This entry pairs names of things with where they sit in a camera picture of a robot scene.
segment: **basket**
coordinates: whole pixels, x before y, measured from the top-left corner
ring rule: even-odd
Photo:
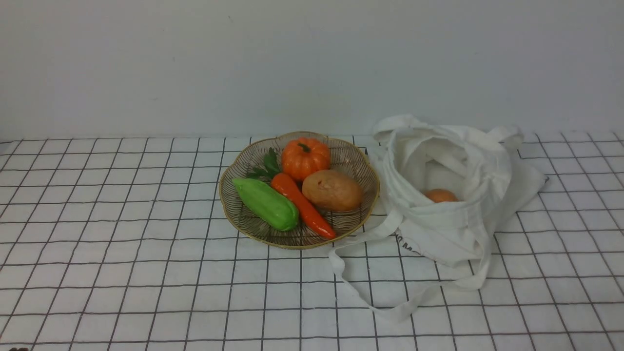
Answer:
[[[277,152],[278,162],[281,163],[280,155],[287,143],[300,137],[313,137],[327,144],[331,153],[330,168],[349,175],[364,192],[362,203],[357,209],[348,212],[319,209],[336,232],[336,238],[331,240],[314,233],[301,220],[297,227],[287,232],[272,228],[243,204],[232,184],[232,179],[245,177],[252,168],[261,166],[263,157],[270,147]],[[311,249],[342,239],[366,222],[379,196],[379,177],[368,163],[366,155],[352,143],[313,132],[293,132],[255,142],[241,151],[223,173],[219,183],[219,194],[225,216],[241,233],[268,245],[285,249]]]

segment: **white cloth bag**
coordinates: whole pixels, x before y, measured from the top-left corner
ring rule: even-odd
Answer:
[[[481,288],[494,230],[535,196],[547,178],[512,156],[523,138],[517,127],[485,133],[465,126],[432,126],[404,115],[379,121],[374,137],[382,147],[369,148],[369,158],[381,180],[380,200],[388,216],[378,227],[341,241],[330,251],[329,261],[354,299],[380,317],[400,322],[418,308],[429,289]],[[437,188],[453,191],[459,202],[436,204],[423,195]],[[478,259],[479,268],[455,281],[421,282],[408,301],[377,309],[344,278],[344,260],[337,251],[395,232],[404,249],[451,267]]]

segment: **white grid tablecloth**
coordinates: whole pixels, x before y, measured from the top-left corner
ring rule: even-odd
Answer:
[[[519,156],[550,180],[495,235],[483,289],[442,291],[399,325],[349,298],[327,247],[229,224],[218,179],[256,139],[4,144],[0,350],[624,350],[624,134],[527,135]],[[473,269],[393,239],[345,254],[381,307]]]

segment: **bag handle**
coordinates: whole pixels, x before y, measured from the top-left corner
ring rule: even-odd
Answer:
[[[399,227],[399,224],[401,224],[402,222],[403,216],[398,210],[391,210],[386,220],[384,220],[384,222],[378,227],[370,230],[367,233],[362,233],[357,237],[353,237],[351,238],[351,240],[345,240],[340,246],[337,245],[336,247],[332,248],[329,252],[329,262],[336,276],[344,282],[346,288],[353,294],[356,300],[360,301],[362,304],[366,305],[369,309],[371,309],[373,312],[386,320],[397,323],[402,322],[417,310],[418,306],[420,306],[422,302],[423,297],[430,289],[436,287],[452,287],[458,290],[476,290],[481,288],[481,286],[483,285],[491,261],[491,243],[489,235],[487,234],[487,231],[483,224],[480,209],[478,207],[471,207],[471,209],[473,210],[467,211],[465,213],[466,221],[469,224],[468,228],[470,228],[475,233],[477,243],[482,248],[482,257],[476,274],[450,282],[422,282],[418,284],[415,290],[410,292],[411,298],[409,300],[391,309],[378,309],[376,307],[373,307],[362,298],[362,295],[359,293],[359,291],[344,278],[343,274],[345,263],[344,260],[336,253],[336,251],[339,249],[343,249],[347,246],[360,244],[369,240],[381,240],[390,236],[396,231],[396,229]]]

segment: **potato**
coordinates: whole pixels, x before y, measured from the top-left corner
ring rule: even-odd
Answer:
[[[314,205],[333,211],[351,211],[362,202],[362,188],[348,175],[328,169],[303,181],[303,195]]]

